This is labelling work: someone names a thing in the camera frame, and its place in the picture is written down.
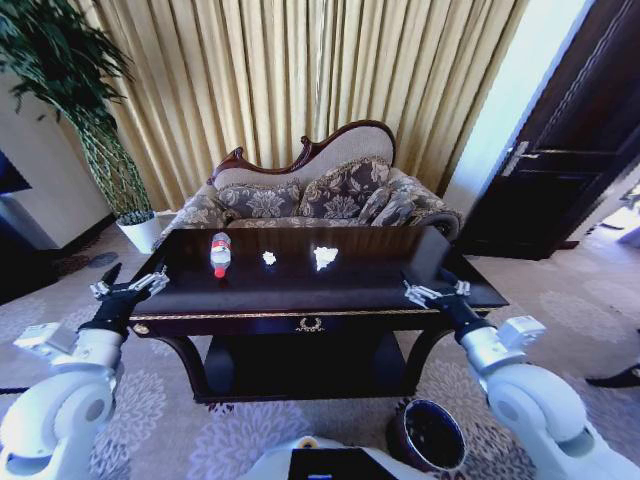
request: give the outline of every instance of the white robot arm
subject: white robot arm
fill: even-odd
[[[446,272],[443,277],[451,281],[452,275]],[[544,332],[541,323],[530,316],[516,317],[496,329],[465,302],[468,282],[439,291],[407,282],[405,286],[411,301],[450,316],[491,412],[518,437],[538,479],[640,479],[640,468],[612,450],[588,421],[576,391],[554,373],[525,363],[523,348]]]
[[[3,480],[86,480],[96,434],[111,419],[120,346],[136,303],[160,291],[164,272],[113,285],[120,264],[92,285],[102,305],[76,334],[58,323],[29,327],[14,343],[59,372],[27,390],[0,426]]]

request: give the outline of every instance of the person's foot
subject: person's foot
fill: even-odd
[[[587,378],[587,383],[595,387],[627,388],[640,387],[640,363],[627,368],[609,378]]]

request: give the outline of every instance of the white flower pot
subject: white flower pot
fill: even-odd
[[[120,225],[120,229],[129,237],[129,240],[136,246],[140,253],[153,253],[153,243],[160,237],[162,228],[158,217],[154,216],[137,225]]]

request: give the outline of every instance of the black trash can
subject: black trash can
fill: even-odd
[[[464,462],[467,447],[460,426],[437,403],[414,400],[387,426],[389,453],[423,472],[453,470]]]

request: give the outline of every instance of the plastic bottle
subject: plastic bottle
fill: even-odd
[[[224,232],[216,233],[211,240],[209,256],[216,278],[223,278],[231,263],[231,239]]]

